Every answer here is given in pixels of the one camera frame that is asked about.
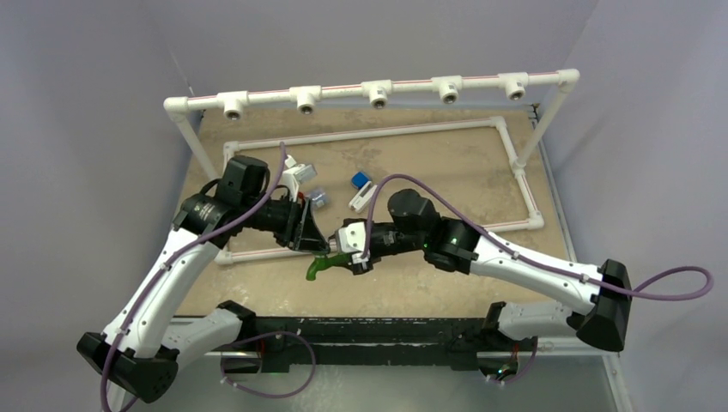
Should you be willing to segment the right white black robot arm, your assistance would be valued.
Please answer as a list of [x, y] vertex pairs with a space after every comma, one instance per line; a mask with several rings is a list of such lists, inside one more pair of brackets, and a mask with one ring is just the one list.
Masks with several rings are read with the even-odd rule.
[[610, 352], [623, 351], [631, 297], [624, 264], [579, 264], [515, 245], [467, 219], [437, 212], [433, 202], [405, 189], [387, 202], [391, 221], [370, 225], [369, 254], [382, 257], [422, 251], [438, 270], [493, 277], [555, 301], [550, 316], [580, 341]]

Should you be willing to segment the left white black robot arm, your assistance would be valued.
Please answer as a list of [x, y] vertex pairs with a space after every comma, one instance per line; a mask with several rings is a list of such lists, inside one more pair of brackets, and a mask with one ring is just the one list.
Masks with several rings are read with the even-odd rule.
[[191, 286], [228, 241], [250, 228], [271, 233], [291, 251], [325, 254], [328, 240], [298, 189], [302, 165], [284, 155], [276, 173], [259, 159], [230, 159], [220, 179], [187, 198], [154, 266], [124, 309], [101, 332], [88, 332], [79, 354], [136, 400], [153, 403], [178, 372], [212, 349], [262, 348], [253, 311], [226, 301], [179, 330], [170, 323]]

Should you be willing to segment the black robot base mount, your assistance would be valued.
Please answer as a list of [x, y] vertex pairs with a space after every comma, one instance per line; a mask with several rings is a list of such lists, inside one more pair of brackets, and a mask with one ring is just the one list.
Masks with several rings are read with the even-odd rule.
[[262, 359], [266, 373], [293, 365], [449, 367], [496, 373], [487, 354], [517, 366], [536, 346], [534, 337], [513, 340], [497, 329], [493, 304], [483, 318], [366, 318], [262, 316], [245, 309], [241, 332], [222, 351]]

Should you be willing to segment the green water faucet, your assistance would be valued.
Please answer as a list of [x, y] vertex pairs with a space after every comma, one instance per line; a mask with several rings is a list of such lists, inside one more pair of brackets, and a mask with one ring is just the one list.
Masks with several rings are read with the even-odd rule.
[[317, 278], [320, 271], [324, 271], [333, 267], [348, 268], [351, 264], [351, 256], [349, 254], [338, 253], [335, 255], [315, 255], [313, 261], [306, 270], [306, 280], [313, 282]]

